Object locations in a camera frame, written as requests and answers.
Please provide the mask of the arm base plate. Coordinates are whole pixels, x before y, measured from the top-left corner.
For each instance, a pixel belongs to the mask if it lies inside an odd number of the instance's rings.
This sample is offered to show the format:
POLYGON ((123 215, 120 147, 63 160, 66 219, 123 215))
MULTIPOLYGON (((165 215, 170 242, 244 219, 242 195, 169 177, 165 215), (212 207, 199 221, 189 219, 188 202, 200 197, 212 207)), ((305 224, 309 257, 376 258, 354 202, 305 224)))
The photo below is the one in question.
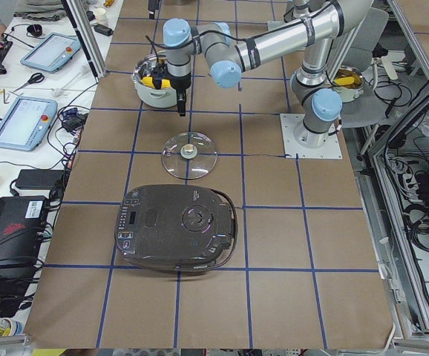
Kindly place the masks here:
POLYGON ((336 127, 326 133, 311 133, 304 127, 303 114, 282 113, 284 156, 290 159, 342 159, 336 127))

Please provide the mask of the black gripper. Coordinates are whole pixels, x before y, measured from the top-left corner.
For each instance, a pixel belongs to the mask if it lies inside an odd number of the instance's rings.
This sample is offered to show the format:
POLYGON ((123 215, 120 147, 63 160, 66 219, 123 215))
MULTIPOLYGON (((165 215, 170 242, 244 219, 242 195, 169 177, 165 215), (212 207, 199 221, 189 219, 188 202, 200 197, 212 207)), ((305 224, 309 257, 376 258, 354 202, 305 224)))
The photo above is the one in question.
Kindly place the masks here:
POLYGON ((160 0, 148 0, 148 17, 154 19, 154 12, 160 9, 160 0))
POLYGON ((186 115, 186 91, 191 87, 191 74, 177 76, 168 74, 171 86, 177 91, 177 112, 181 117, 186 115))

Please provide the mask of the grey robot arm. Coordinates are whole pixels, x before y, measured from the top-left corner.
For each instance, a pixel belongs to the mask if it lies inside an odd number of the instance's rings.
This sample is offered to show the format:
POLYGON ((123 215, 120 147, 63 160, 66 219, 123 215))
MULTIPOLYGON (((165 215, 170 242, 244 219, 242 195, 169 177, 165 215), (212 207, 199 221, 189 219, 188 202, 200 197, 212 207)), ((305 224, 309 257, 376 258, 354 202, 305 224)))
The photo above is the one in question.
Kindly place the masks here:
POLYGON ((221 88, 232 88, 242 74, 288 53, 304 50, 291 87, 304 109, 294 129, 296 142, 306 148, 324 144, 342 109, 340 95, 326 84, 329 48, 334 39, 351 33, 363 22, 371 1, 326 1, 311 11, 308 1, 294 6, 292 21, 273 30, 229 44, 229 27, 221 22, 191 26, 185 19, 163 25, 168 79, 177 94, 177 112, 186 114, 186 91, 191 85, 191 58, 205 57, 210 74, 221 88))

